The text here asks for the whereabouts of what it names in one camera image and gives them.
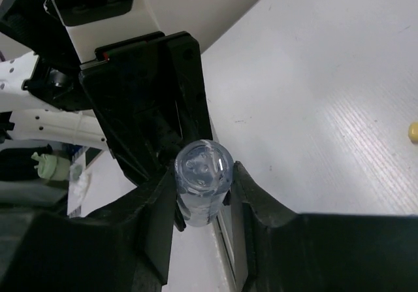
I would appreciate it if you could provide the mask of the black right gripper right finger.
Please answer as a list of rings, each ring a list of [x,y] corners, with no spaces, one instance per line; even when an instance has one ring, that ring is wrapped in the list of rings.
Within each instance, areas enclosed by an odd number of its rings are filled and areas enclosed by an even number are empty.
[[[238,291],[416,291],[417,218],[298,214],[233,167]]]

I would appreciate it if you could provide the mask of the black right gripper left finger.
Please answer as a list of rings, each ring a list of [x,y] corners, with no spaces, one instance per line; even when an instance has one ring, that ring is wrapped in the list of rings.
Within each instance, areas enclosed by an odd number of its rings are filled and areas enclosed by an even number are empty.
[[[176,208],[167,169],[84,218],[1,211],[2,291],[160,291]]]

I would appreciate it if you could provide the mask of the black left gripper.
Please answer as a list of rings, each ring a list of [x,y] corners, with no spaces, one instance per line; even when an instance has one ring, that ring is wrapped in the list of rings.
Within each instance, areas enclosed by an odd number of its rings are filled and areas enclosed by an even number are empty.
[[[158,176],[183,139],[212,140],[199,43],[146,0],[2,0],[2,135],[105,135],[124,175]]]

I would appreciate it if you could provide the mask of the clear blue glue bottle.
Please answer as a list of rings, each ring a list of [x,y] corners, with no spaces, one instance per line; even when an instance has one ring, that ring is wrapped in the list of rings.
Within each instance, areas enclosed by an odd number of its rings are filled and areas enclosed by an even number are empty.
[[[221,144],[198,140],[185,146],[174,162],[178,206],[185,222],[204,227],[216,218],[233,182],[234,161]]]

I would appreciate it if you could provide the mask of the yellow highlighter marker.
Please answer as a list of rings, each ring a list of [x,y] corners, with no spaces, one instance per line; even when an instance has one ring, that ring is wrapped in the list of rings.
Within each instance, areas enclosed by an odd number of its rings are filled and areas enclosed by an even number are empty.
[[[418,122],[412,122],[408,128],[408,138],[412,143],[418,143]]]

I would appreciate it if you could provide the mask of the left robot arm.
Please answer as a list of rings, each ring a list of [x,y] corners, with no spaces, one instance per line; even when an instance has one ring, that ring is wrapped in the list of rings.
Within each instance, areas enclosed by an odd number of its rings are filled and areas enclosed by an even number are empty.
[[[212,138],[199,43],[146,0],[2,0],[1,135],[109,150],[140,185]]]

